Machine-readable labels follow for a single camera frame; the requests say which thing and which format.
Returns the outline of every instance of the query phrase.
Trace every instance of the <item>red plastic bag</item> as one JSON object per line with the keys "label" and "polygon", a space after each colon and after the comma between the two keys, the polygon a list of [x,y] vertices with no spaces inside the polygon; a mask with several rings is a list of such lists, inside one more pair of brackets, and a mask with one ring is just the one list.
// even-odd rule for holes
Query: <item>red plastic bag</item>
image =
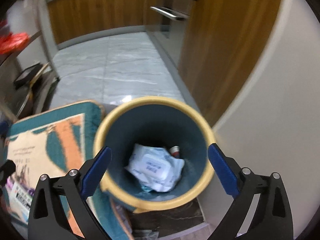
{"label": "red plastic bag", "polygon": [[22,50],[28,40],[28,33],[10,33],[7,37],[0,37],[0,54]]}

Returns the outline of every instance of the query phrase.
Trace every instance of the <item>crumpled white package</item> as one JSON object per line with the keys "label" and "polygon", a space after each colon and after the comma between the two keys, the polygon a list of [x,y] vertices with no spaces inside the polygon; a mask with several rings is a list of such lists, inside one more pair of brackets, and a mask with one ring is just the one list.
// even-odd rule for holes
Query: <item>crumpled white package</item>
{"label": "crumpled white package", "polygon": [[183,159],[172,157],[164,148],[135,144],[126,169],[141,185],[168,192],[179,181],[183,166]]}

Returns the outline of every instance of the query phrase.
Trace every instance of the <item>silver screw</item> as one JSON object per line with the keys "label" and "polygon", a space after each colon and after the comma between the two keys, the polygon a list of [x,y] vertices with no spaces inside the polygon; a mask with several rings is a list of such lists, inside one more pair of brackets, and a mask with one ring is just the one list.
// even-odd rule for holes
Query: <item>silver screw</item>
{"label": "silver screw", "polygon": [[280,178],[280,175],[279,175],[279,173],[276,173],[276,172],[275,172],[275,173],[273,174],[273,177],[274,177],[275,179],[279,179],[279,178]]}
{"label": "silver screw", "polygon": [[40,176],[40,180],[46,180],[47,179],[47,175],[46,174],[42,174],[41,176]]}
{"label": "silver screw", "polygon": [[243,169],[242,169],[242,172],[243,172],[244,174],[246,174],[246,175],[249,175],[249,174],[251,173],[250,169],[248,169],[248,168],[243,168]]}
{"label": "silver screw", "polygon": [[70,176],[76,176],[77,173],[78,173],[77,170],[71,170],[71,171],[69,172],[69,175],[70,175]]}

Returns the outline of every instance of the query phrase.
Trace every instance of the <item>oven handle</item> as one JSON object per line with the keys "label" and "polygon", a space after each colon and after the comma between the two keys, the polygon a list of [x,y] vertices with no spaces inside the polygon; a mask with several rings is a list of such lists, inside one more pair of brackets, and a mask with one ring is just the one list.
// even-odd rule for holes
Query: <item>oven handle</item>
{"label": "oven handle", "polygon": [[171,10],[171,9],[165,8],[165,7],[151,6],[150,9],[162,14],[163,16],[165,16],[173,21],[184,21],[185,19],[189,18],[189,16],[184,13],[180,13],[180,12],[177,12],[175,10]]}

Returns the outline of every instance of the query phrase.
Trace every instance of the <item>trash can rim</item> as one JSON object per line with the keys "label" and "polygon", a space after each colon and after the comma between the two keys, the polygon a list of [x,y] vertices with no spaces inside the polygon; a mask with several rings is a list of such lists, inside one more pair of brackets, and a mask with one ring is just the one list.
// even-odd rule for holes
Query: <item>trash can rim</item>
{"label": "trash can rim", "polygon": [[[112,124],[118,119],[118,117],[120,117],[122,114],[133,108],[153,104],[170,106],[180,110],[181,112],[189,116],[197,124],[204,136],[204,139],[207,143],[207,147],[209,147],[210,144],[215,142],[215,138],[211,127],[201,116],[201,114],[199,114],[196,110],[186,105],[185,103],[182,103],[175,99],[157,96],[146,96],[133,99],[130,102],[118,106],[104,118],[104,120],[98,128],[98,131],[94,139],[93,156],[96,156],[100,149],[104,146],[106,134],[111,128]],[[213,177],[213,174],[214,170],[209,160],[207,160],[204,172],[202,173],[200,179],[189,191],[172,200],[158,202],[142,200],[128,194],[113,181],[111,176],[108,174],[108,171],[106,171],[106,173],[103,175],[102,180],[100,182],[100,187],[102,191],[109,191],[120,201],[126,203],[127,205],[137,208],[134,211],[135,213],[146,212],[151,210],[166,210],[181,206],[196,198],[207,187],[207,185]]]}

